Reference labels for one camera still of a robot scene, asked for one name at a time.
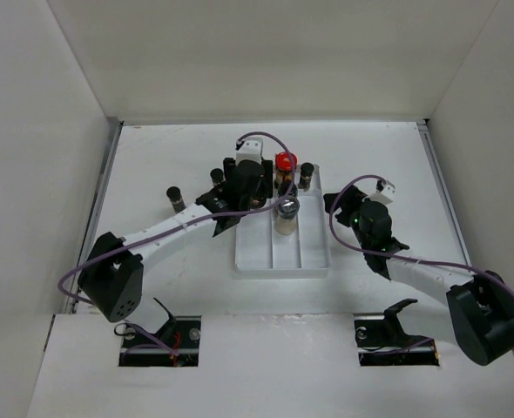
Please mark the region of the small black lid spice bottle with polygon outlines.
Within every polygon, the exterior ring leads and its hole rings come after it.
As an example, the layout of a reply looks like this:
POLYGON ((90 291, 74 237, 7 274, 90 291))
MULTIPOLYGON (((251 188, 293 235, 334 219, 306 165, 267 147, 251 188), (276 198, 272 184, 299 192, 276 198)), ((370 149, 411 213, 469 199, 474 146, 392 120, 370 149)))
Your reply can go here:
POLYGON ((226 179, 225 174, 222 169, 220 168, 214 168, 210 171, 210 178, 213 183, 213 187, 219 187, 222 186, 226 179))

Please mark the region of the red lid chili sauce jar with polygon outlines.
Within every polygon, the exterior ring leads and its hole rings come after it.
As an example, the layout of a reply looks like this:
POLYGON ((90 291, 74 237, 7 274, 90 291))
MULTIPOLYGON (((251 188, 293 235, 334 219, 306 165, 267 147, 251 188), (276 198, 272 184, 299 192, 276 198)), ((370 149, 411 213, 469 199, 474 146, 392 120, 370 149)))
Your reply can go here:
POLYGON ((267 198, 265 196, 253 196, 250 201, 250 209, 256 210, 265 206, 267 203, 267 198))

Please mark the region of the clear lid pepper grinder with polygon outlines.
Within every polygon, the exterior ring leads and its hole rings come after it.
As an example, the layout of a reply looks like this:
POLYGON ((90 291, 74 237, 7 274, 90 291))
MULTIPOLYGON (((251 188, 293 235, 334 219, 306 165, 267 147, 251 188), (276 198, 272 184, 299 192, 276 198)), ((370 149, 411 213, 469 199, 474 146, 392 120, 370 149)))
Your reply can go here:
POLYGON ((300 202, 294 196, 279 199, 276 204, 275 231, 281 235, 291 235, 297 227, 300 202))

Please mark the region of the black knob cap bottle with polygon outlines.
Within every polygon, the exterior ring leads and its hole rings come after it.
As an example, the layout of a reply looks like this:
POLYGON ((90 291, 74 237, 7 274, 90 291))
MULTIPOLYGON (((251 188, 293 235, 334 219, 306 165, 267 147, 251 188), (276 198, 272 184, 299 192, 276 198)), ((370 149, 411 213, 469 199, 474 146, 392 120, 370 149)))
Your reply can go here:
POLYGON ((284 180, 282 183, 278 185, 277 197, 281 198, 282 196, 294 198, 298 196, 298 187, 294 184, 292 180, 284 180))

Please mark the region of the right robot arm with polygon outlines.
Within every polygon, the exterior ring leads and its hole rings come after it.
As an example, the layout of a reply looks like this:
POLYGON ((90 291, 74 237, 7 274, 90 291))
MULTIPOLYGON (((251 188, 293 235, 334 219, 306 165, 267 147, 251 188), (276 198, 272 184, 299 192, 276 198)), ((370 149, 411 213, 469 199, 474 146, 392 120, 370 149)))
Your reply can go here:
POLYGON ((457 345, 486 366, 514 350, 514 292, 494 272, 421 259, 392 233, 388 205, 395 188, 378 180, 367 194, 355 185, 323 196, 328 223, 350 228, 369 269, 446 306, 457 345))

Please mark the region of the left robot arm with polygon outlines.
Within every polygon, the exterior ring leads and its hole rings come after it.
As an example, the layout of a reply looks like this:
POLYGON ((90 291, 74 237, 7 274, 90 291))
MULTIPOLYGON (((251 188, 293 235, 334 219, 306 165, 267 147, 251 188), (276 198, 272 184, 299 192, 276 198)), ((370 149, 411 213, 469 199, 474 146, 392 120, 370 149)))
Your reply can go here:
POLYGON ((155 347, 171 342, 172 314, 144 294, 145 274, 184 248, 236 227, 250 210, 262 208, 272 197, 272 161, 237 163, 227 158, 224 169, 221 183, 171 218, 122 238, 113 233, 97 238, 78 287, 109 322, 127 321, 143 328, 155 347))

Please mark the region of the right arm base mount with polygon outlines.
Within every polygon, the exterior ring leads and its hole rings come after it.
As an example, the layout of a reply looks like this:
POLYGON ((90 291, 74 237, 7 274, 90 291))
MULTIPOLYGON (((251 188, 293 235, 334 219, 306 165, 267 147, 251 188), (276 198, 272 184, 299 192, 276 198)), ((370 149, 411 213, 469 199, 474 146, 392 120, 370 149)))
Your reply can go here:
POLYGON ((420 334, 407 334, 398 314, 417 303, 407 298, 381 313, 354 315, 355 343, 362 367, 439 366, 435 340, 420 334))

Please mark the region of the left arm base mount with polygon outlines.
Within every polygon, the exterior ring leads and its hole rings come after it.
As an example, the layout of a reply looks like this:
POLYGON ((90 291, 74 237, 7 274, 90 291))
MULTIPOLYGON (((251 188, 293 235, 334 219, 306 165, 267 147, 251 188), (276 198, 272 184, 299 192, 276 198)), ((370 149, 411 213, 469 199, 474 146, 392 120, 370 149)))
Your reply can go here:
POLYGON ((175 316, 159 301, 168 321, 155 334, 121 322, 113 333, 121 339, 119 367, 197 367, 200 357, 202 317, 175 316))

